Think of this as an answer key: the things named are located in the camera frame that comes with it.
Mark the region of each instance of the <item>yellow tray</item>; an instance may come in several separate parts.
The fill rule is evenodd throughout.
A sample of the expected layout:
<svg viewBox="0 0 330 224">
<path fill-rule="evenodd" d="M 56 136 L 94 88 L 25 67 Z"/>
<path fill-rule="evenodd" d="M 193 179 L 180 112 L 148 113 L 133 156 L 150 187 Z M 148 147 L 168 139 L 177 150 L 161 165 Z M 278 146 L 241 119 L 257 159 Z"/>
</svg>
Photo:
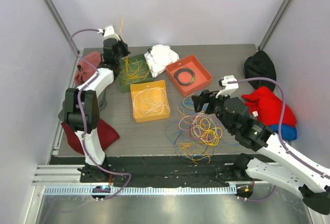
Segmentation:
<svg viewBox="0 0 330 224">
<path fill-rule="evenodd" d="M 131 84 L 130 93 L 132 95 L 133 117 L 137 123 L 170 117 L 171 109 L 167 99 L 164 80 Z M 147 104 L 142 101 L 151 98 L 152 100 L 150 100 L 150 103 L 159 101 L 163 104 L 163 106 L 151 108 L 151 104 Z"/>
</svg>

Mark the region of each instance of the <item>orange tray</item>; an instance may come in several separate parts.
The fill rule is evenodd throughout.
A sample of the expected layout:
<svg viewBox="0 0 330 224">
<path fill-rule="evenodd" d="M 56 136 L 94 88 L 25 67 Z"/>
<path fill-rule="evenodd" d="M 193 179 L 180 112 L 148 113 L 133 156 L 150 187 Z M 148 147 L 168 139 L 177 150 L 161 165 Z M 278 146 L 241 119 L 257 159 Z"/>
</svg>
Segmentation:
<svg viewBox="0 0 330 224">
<path fill-rule="evenodd" d="M 189 68 L 194 71 L 195 82 L 193 82 L 189 86 L 180 85 L 174 78 L 174 74 L 177 70 L 181 68 Z M 203 65 L 198 61 L 197 57 L 195 57 L 194 54 L 182 58 L 175 63 L 167 65 L 166 73 L 184 97 L 209 86 L 212 82 L 211 74 L 203 67 Z M 178 77 L 179 80 L 182 82 L 191 81 L 191 75 L 188 72 L 182 72 L 181 74 L 179 74 Z"/>
<path fill-rule="evenodd" d="M 137 123 L 170 117 L 171 109 L 169 101 L 167 99 L 166 85 L 164 80 L 140 84 L 131 84 L 130 92 L 132 95 L 133 103 L 133 117 Z M 157 109 L 153 109 L 152 112 L 146 115 L 146 112 L 150 110 L 150 105 L 142 102 L 141 98 L 139 98 L 138 95 L 140 95 L 142 99 L 147 97 L 153 97 L 157 101 L 163 100 L 163 103 L 165 106 L 167 106 L 167 108 L 164 109 L 164 107 L 158 107 Z"/>
</svg>

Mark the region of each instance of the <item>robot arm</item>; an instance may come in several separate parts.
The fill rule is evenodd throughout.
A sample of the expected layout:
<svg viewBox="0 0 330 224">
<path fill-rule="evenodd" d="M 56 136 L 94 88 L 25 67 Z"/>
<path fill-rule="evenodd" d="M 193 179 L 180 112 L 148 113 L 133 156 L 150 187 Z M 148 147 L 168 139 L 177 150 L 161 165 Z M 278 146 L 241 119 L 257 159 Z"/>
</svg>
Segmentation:
<svg viewBox="0 0 330 224">
<path fill-rule="evenodd" d="M 208 103 L 205 113 L 214 113 L 240 145 L 281 165 L 269 165 L 252 156 L 241 154 L 234 163 L 235 173 L 278 185 L 302 198 L 311 209 L 321 214 L 329 214 L 330 170 L 310 160 L 287 143 L 281 143 L 279 136 L 270 127 L 250 116 L 248 107 L 238 97 L 230 98 L 230 94 L 238 88 L 237 83 L 229 84 L 232 81 L 236 81 L 234 76 L 226 76 L 219 81 L 224 89 L 213 92 L 204 90 L 199 96 L 192 96 L 195 112 L 200 112 L 203 105 Z M 312 168 L 317 168 L 323 174 L 316 173 Z"/>
<path fill-rule="evenodd" d="M 85 152 L 85 167 L 80 169 L 82 172 L 81 182 L 87 182 L 84 178 L 92 181 L 108 179 L 108 175 L 95 165 L 101 165 L 102 168 L 108 169 L 106 156 L 97 135 L 97 126 L 100 120 L 97 98 L 118 77 L 120 59 L 130 53 L 127 44 L 114 32 L 112 26 L 108 26 L 104 30 L 99 29 L 99 33 L 105 38 L 103 41 L 102 62 L 87 82 L 77 88 L 67 89 L 64 101 L 64 122 L 75 132 Z M 84 128 L 84 120 L 79 107 L 79 93 L 85 113 L 87 130 Z M 88 156 L 86 150 L 93 155 L 94 161 Z"/>
</svg>

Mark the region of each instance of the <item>dark red cloth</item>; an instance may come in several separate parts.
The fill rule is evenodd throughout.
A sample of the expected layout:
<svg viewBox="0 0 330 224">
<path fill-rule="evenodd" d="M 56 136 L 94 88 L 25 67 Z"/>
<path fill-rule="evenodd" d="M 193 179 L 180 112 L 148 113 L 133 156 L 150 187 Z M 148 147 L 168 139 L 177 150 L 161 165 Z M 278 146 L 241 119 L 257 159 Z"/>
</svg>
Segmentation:
<svg viewBox="0 0 330 224">
<path fill-rule="evenodd" d="M 97 51 L 88 54 L 84 58 L 95 67 L 98 67 L 98 65 L 101 63 L 102 60 L 101 54 Z M 79 61 L 77 67 L 80 68 L 80 70 L 77 70 L 76 75 L 74 76 L 74 82 L 77 85 L 83 84 L 95 73 L 93 67 L 87 64 L 83 60 Z"/>
<path fill-rule="evenodd" d="M 265 125 L 277 125 L 282 110 L 282 101 L 267 87 L 260 87 L 252 94 L 242 95 L 250 113 L 257 111 L 258 120 Z M 285 105 L 283 124 L 295 127 L 297 120 L 288 105 Z"/>
<path fill-rule="evenodd" d="M 61 126 L 63 127 L 65 134 L 68 138 L 68 144 L 70 147 L 73 148 L 78 153 L 84 154 L 83 147 L 79 141 L 79 138 L 74 133 L 74 131 L 70 128 L 69 125 L 62 123 Z M 100 140 L 100 144 L 102 150 L 106 150 L 115 140 L 119 138 L 118 133 L 113 129 L 110 125 L 100 119 L 100 122 L 97 126 L 97 135 Z"/>
</svg>

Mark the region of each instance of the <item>gray table surface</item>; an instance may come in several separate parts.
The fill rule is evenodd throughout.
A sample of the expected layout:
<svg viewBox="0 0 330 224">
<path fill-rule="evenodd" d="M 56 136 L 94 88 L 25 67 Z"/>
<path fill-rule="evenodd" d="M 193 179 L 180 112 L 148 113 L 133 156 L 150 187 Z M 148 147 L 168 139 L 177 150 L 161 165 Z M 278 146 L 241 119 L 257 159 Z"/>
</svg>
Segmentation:
<svg viewBox="0 0 330 224">
<path fill-rule="evenodd" d="M 132 55 L 145 53 L 149 47 L 130 47 Z M 244 61 L 256 53 L 256 47 L 253 44 L 247 45 L 185 45 L 171 46 L 171 49 L 177 52 L 180 58 L 194 54 L 203 66 L 213 76 L 212 83 L 207 89 L 210 91 L 218 90 L 218 80 L 222 76 L 234 75 L 236 79 L 244 78 Z M 103 52 L 102 48 L 85 48 L 84 56 L 98 50 Z M 168 119 L 157 120 L 146 123 L 136 123 L 133 118 L 133 107 L 130 93 L 121 93 L 119 83 L 116 80 L 106 89 L 106 107 L 101 111 L 101 118 L 115 128 L 120 135 L 120 139 L 109 146 L 105 153 L 107 156 L 160 156 L 173 155 L 173 145 L 165 135 L 165 127 L 180 118 L 177 111 L 178 105 L 183 100 L 181 93 L 168 78 L 166 73 L 160 74 L 155 80 L 165 80 L 167 96 L 171 108 L 171 116 Z M 243 83 L 239 89 L 232 95 L 241 96 L 253 92 L 253 88 L 248 83 Z M 171 125 L 168 129 L 169 134 L 178 131 L 176 125 Z M 222 140 L 227 143 L 237 143 L 234 137 L 223 131 Z M 215 147 L 215 154 L 238 154 L 254 153 L 240 145 L 231 146 L 220 142 Z M 82 156 L 75 152 L 67 142 L 64 134 L 58 152 L 59 157 Z"/>
</svg>

